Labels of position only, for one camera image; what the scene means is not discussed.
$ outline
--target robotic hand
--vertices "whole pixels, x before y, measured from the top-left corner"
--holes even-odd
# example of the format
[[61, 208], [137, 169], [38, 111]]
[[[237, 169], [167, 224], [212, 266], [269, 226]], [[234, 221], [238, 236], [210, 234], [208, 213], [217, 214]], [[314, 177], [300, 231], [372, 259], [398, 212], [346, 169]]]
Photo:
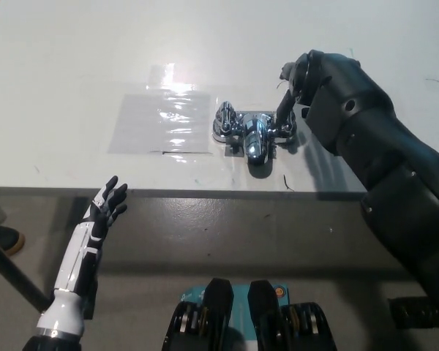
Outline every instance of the robotic hand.
[[311, 50], [285, 64], [280, 107], [302, 117], [327, 151], [340, 155], [367, 189], [363, 217], [419, 280], [439, 309], [439, 153], [395, 116], [389, 96], [358, 61]]
[[24, 351], [81, 350], [84, 319], [91, 319], [97, 269], [109, 227], [127, 210], [127, 185], [115, 189], [117, 177], [97, 193], [73, 231], [53, 290], [53, 303], [37, 323], [37, 335]]

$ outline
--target gray floor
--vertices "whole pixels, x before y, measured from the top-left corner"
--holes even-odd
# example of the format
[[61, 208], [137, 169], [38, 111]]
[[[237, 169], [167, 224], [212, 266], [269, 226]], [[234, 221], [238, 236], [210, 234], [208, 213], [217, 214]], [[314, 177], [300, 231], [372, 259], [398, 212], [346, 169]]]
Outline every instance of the gray floor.
[[[0, 197], [0, 222], [26, 234], [13, 260], [50, 291], [87, 199]], [[315, 301], [339, 350], [439, 350], [439, 330], [394, 330], [387, 298], [421, 295], [366, 229], [359, 205], [312, 200], [128, 199], [110, 232], [83, 349], [160, 350], [179, 294], [221, 276], [286, 282]], [[0, 350], [20, 350], [38, 314], [0, 277]]]

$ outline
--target white prosthetic arm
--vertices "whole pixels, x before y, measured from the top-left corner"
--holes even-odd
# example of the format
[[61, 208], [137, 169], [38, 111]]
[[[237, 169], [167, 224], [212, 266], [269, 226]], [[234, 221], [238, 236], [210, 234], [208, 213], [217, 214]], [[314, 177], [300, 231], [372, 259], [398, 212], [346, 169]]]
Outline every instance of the white prosthetic arm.
[[97, 193], [73, 231], [54, 286], [53, 303], [37, 323], [40, 338], [77, 344], [83, 335], [83, 312], [97, 283], [102, 243], [117, 216], [127, 210], [122, 204], [127, 185], [114, 190], [117, 181], [114, 176]]

